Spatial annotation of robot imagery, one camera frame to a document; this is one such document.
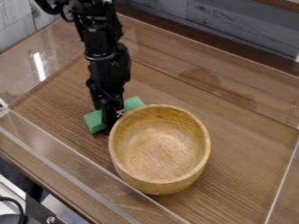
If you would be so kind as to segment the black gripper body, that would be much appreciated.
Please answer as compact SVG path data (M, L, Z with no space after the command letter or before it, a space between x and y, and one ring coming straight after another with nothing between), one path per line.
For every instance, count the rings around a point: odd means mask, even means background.
M131 57L123 43L115 45L86 44L89 60L89 88L95 86L105 97L122 95L125 85L131 80Z

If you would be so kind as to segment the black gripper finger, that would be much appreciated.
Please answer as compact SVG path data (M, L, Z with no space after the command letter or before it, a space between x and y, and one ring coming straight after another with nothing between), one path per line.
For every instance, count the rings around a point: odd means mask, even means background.
M91 95L91 100L94 103L95 110L101 110L103 108L105 95L95 86L91 86L89 90L90 90L90 95Z
M125 99L121 95L106 97L102 101L103 123L106 130L111 130L118 119L125 115Z

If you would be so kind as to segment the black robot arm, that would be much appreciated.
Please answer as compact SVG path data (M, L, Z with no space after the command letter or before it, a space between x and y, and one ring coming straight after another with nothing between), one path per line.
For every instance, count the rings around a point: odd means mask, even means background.
M110 129L126 113L125 85L131 80L131 56L119 42L123 25L114 0L34 0L50 15L77 26L89 61L86 85L95 111L85 115L91 134Z

